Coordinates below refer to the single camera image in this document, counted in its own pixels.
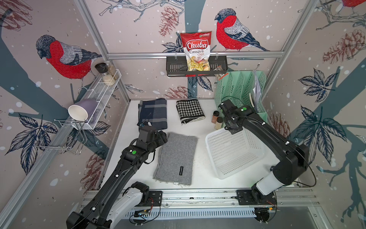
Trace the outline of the navy plaid scarf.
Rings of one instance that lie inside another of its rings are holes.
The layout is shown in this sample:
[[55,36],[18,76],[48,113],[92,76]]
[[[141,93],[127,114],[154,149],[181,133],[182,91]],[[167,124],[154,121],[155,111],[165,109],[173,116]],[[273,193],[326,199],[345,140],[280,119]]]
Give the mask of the navy plaid scarf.
[[140,101],[138,105],[139,127],[147,126],[149,123],[157,130],[165,130],[167,125],[167,100],[159,98],[150,101]]

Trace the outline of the white plastic basket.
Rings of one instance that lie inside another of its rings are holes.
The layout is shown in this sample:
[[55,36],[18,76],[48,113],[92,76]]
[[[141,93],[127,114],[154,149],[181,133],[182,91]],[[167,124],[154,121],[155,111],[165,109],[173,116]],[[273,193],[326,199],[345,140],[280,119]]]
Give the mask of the white plastic basket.
[[209,133],[205,144],[213,171],[226,179],[263,160],[272,151],[247,129],[231,134],[223,128]]

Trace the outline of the grey scarf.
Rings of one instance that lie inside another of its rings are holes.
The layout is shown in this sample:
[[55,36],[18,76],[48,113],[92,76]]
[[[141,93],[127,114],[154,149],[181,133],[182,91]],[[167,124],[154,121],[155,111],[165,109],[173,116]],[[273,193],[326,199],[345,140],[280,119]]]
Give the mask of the grey scarf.
[[197,143],[196,136],[169,132],[167,143],[159,150],[158,164],[153,179],[190,186]]

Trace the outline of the houndstooth scarf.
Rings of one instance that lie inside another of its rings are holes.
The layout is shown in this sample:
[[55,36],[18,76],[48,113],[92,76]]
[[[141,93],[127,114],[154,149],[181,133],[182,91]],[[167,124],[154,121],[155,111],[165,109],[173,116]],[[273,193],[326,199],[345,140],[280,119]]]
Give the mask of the houndstooth scarf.
[[181,124],[188,124],[205,119],[205,115],[197,99],[177,101],[176,108]]

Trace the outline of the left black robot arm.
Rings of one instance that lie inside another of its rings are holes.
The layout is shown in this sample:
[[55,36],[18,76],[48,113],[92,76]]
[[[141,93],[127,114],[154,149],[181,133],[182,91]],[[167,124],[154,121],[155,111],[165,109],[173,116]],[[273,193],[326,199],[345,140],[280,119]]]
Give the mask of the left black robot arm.
[[134,183],[122,197],[121,191],[146,163],[149,154],[167,143],[167,134],[155,127],[139,128],[139,136],[122,151],[120,160],[106,183],[94,198],[79,212],[72,212],[66,220],[69,229],[113,229],[133,207],[145,203],[148,187]]

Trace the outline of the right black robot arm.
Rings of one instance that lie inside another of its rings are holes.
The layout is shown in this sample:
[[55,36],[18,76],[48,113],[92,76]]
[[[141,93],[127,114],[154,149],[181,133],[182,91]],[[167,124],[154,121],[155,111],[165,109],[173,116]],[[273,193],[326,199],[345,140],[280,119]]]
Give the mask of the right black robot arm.
[[309,147],[284,138],[251,106],[236,107],[231,100],[225,100],[218,108],[224,115],[225,130],[233,135],[244,128],[249,130],[279,159],[271,172],[251,187],[251,196],[256,203],[263,201],[276,189],[292,184],[310,168]]

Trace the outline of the tan spice bottle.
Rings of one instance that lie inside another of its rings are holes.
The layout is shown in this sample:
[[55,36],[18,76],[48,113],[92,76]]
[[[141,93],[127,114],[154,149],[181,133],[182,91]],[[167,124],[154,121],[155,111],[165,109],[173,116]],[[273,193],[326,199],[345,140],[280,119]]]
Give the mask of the tan spice bottle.
[[219,130],[222,128],[222,125],[223,125],[223,118],[222,117],[218,117],[217,120],[216,120],[216,123],[215,123],[215,129],[216,130]]

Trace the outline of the brown spice bottle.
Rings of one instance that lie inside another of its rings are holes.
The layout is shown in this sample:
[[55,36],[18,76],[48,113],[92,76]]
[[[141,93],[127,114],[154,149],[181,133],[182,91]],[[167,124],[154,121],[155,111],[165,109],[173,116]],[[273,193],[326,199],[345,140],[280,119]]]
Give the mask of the brown spice bottle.
[[211,122],[216,124],[219,115],[220,115],[219,111],[214,111]]

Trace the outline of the mint green file organizer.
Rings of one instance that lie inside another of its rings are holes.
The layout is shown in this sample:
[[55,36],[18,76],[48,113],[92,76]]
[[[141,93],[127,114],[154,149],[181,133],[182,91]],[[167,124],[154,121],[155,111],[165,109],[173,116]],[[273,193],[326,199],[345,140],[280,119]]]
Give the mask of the mint green file organizer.
[[217,83],[215,104],[219,106],[223,101],[230,100],[237,107],[248,105],[267,121],[267,113],[261,100],[254,101],[255,87],[260,86],[260,89],[263,89],[265,84],[266,75],[262,71],[229,72]]

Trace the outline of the papers in organizer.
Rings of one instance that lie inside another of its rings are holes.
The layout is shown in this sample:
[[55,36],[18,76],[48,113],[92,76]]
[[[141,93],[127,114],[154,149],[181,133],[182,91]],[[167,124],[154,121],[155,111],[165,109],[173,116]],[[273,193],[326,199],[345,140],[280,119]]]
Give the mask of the papers in organizer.
[[252,91],[250,92],[250,102],[252,107],[259,112],[259,103],[260,103],[260,98],[261,98],[262,92],[261,92],[261,87],[259,84],[259,80],[258,77],[255,76],[254,77],[254,86]]

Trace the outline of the black lid spice jar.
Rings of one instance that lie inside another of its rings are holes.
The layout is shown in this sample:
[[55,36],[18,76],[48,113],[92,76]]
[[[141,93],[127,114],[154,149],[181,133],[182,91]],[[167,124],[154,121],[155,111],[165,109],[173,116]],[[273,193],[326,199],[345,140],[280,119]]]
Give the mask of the black lid spice jar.
[[113,86],[115,84],[114,76],[109,73],[106,63],[96,64],[95,69],[102,75],[102,80],[105,85]]

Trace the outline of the lavender cup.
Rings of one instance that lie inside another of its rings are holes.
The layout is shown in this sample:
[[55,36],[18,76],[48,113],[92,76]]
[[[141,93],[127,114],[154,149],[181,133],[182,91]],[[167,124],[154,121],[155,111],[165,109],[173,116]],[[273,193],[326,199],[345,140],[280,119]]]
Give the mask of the lavender cup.
[[96,108],[98,102],[94,99],[84,99],[74,105],[69,106],[68,113],[76,121],[95,121]]

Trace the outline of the red Chuba chips bag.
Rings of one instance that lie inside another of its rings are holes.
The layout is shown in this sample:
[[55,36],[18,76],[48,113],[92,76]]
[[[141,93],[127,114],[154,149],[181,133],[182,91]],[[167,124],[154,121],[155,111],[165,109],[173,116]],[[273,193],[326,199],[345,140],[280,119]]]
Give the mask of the red Chuba chips bag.
[[211,31],[180,34],[189,72],[210,70],[211,36]]

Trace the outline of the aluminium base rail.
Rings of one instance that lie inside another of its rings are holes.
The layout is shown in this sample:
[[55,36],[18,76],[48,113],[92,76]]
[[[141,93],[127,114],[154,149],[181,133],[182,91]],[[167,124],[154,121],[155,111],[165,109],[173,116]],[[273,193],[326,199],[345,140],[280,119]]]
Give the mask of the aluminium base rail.
[[[97,193],[87,193],[82,209]],[[288,208],[305,208],[315,222],[327,219],[311,188],[281,188],[260,203],[253,201],[249,189],[149,189],[148,198],[155,201],[149,219],[158,214],[161,205],[160,216],[155,220],[255,218],[265,223]],[[121,220],[129,219],[136,210],[146,210],[150,206],[147,199],[124,214]]]

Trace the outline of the black wall-mounted basket shelf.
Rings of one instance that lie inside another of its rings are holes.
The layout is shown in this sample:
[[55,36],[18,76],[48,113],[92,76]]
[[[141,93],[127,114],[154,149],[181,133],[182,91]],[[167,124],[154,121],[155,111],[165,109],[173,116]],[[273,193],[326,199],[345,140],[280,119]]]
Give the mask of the black wall-mounted basket shelf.
[[168,77],[185,76],[215,76],[216,74],[226,74],[228,71],[226,56],[210,56],[208,59],[209,71],[188,71],[185,56],[168,56],[166,59],[166,73]]

